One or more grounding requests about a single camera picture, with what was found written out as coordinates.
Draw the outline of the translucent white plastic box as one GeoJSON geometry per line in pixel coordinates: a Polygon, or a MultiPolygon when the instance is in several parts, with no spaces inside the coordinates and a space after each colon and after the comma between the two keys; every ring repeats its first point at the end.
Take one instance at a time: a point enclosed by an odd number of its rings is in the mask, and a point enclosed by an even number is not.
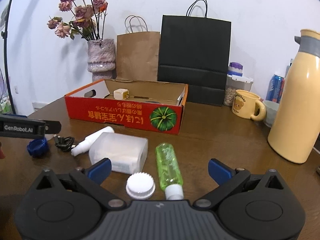
{"type": "Polygon", "coordinates": [[[119,133],[102,133],[89,149],[91,164],[108,158],[112,171],[125,174],[142,172],[148,155],[148,139],[119,133]]]}

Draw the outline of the green transparent plastic bottle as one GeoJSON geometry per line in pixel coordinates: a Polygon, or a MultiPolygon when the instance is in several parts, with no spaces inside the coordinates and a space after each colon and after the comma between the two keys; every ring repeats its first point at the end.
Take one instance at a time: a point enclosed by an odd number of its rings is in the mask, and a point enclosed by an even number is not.
{"type": "Polygon", "coordinates": [[[183,178],[174,147],[169,143],[161,143],[156,147],[155,152],[159,185],[166,200],[183,200],[183,178]]]}

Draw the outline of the blue bottle cap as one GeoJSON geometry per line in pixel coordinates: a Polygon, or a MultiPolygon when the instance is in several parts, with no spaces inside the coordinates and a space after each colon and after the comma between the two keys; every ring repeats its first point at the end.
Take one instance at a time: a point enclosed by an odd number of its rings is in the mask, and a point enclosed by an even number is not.
{"type": "Polygon", "coordinates": [[[34,139],[27,145],[27,151],[30,156],[41,159],[46,156],[49,146],[46,138],[34,139]]]}

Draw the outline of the small white plastic bottle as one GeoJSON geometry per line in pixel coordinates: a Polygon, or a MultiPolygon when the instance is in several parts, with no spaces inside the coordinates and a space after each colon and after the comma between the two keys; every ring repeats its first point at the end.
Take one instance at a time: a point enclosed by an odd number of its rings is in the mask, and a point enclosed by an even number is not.
{"type": "Polygon", "coordinates": [[[102,135],[103,133],[114,133],[114,129],[111,126],[104,127],[103,129],[100,129],[87,137],[80,143],[78,143],[75,148],[71,150],[72,156],[77,156],[83,153],[86,153],[89,151],[93,143],[102,135]]]}

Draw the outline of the white ribbed bottle cap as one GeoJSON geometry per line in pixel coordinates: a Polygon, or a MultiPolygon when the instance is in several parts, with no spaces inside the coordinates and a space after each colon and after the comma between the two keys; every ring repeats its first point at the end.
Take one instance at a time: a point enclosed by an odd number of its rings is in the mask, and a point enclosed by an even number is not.
{"type": "Polygon", "coordinates": [[[152,176],[144,172],[132,174],[126,182],[127,194],[136,200],[149,199],[153,195],[155,188],[156,186],[152,176]]]}

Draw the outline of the cream cube charger plug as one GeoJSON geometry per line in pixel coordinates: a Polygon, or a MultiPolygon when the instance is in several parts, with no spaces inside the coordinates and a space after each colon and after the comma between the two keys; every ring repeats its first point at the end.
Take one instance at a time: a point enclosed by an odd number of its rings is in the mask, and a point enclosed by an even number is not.
{"type": "Polygon", "coordinates": [[[130,97],[129,90],[125,88],[119,88],[113,91],[113,98],[115,100],[126,100],[130,97]]]}

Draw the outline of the yellow bear mug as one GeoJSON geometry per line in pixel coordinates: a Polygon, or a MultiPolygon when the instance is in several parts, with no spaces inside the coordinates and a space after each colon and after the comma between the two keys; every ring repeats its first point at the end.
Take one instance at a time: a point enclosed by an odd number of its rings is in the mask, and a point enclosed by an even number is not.
{"type": "Polygon", "coordinates": [[[232,113],[244,119],[262,121],[266,115],[265,105],[252,92],[237,89],[232,104],[232,113]]]}

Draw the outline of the pink textured ceramic vase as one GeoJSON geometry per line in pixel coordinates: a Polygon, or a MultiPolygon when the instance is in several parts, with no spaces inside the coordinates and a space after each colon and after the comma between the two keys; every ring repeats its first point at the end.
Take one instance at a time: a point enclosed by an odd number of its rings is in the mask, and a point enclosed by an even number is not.
{"type": "Polygon", "coordinates": [[[88,41],[88,67],[92,81],[113,79],[116,70],[114,39],[88,41]]]}

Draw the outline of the cream yellow thermos jug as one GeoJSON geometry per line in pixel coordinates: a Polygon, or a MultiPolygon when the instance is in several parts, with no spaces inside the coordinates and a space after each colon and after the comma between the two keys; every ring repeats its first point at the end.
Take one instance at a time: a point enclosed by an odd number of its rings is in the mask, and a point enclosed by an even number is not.
{"type": "Polygon", "coordinates": [[[319,135],[319,32],[302,29],[268,134],[271,148],[290,162],[307,161],[319,135]]]}

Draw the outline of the grey ceramic cup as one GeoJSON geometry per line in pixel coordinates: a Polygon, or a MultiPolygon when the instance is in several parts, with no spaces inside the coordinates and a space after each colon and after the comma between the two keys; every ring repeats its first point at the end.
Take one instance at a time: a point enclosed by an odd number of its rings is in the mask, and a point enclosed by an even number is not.
{"type": "Polygon", "coordinates": [[[269,100],[264,100],[263,104],[265,105],[265,108],[266,108],[266,115],[264,117],[263,122],[267,127],[271,128],[276,118],[276,114],[279,108],[279,103],[269,101],[269,100]]]}

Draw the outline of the black tripod stand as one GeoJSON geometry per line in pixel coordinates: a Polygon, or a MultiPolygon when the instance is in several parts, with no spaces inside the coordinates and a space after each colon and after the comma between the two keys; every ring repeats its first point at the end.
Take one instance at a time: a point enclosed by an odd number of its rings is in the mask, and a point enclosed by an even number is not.
{"type": "Polygon", "coordinates": [[[5,18],[4,18],[5,25],[4,25],[4,31],[2,32],[2,37],[4,40],[3,53],[4,53],[5,81],[6,81],[9,101],[11,104],[11,111],[12,111],[12,114],[15,115],[16,108],[15,108],[14,100],[12,97],[11,86],[10,86],[10,76],[9,76],[9,70],[8,70],[8,27],[9,27],[9,14],[10,14],[10,9],[11,9],[11,4],[12,4],[12,0],[9,0],[8,6],[7,6],[7,12],[6,12],[5,18]]]}

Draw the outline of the red cardboard pumpkin box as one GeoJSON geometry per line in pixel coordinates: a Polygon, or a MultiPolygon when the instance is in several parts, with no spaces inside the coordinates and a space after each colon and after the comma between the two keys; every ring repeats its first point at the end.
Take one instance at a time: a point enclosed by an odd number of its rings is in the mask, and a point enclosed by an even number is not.
{"type": "Polygon", "coordinates": [[[98,80],[64,98],[71,119],[178,134],[187,96],[188,85],[182,83],[98,80]],[[119,88],[128,89],[130,97],[115,100],[119,88]]]}

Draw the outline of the blue drink can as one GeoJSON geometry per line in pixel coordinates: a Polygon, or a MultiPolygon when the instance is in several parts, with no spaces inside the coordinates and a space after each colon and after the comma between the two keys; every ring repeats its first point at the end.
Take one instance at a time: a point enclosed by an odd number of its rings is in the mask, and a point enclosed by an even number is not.
{"type": "Polygon", "coordinates": [[[280,103],[283,94],[284,84],[285,78],[274,74],[268,86],[266,100],[280,103]]]}

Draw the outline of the purple white lidded jar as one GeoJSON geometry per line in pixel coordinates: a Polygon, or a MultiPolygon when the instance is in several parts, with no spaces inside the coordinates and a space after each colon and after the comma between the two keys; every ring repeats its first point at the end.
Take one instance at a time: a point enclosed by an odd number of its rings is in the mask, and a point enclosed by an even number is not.
{"type": "Polygon", "coordinates": [[[243,75],[243,65],[237,62],[231,62],[228,66],[228,75],[236,75],[242,76],[243,75]]]}

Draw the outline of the brown paper bag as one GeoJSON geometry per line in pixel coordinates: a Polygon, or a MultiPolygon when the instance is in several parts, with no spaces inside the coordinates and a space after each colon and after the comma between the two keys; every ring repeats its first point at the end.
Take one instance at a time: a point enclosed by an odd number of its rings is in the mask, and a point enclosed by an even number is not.
{"type": "Polygon", "coordinates": [[[125,18],[127,33],[117,36],[116,72],[118,80],[156,81],[161,34],[149,31],[136,15],[125,18]]]}

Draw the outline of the dried pink rose bouquet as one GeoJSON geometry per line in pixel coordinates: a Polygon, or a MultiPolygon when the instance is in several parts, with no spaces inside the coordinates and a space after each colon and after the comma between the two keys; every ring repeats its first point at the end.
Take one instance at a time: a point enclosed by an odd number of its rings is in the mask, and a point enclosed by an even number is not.
{"type": "Polygon", "coordinates": [[[57,37],[74,39],[79,35],[86,41],[104,38],[107,0],[59,0],[58,8],[61,12],[70,12],[72,18],[68,22],[59,16],[50,18],[47,27],[57,37]]]}

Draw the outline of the black paper bag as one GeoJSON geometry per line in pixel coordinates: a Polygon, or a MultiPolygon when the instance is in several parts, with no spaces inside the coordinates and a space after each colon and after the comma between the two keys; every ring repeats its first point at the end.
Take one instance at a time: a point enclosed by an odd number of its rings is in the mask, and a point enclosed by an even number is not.
{"type": "Polygon", "coordinates": [[[157,80],[187,84],[189,102],[222,106],[232,24],[193,17],[195,5],[192,3],[184,16],[162,17],[157,80]]]}

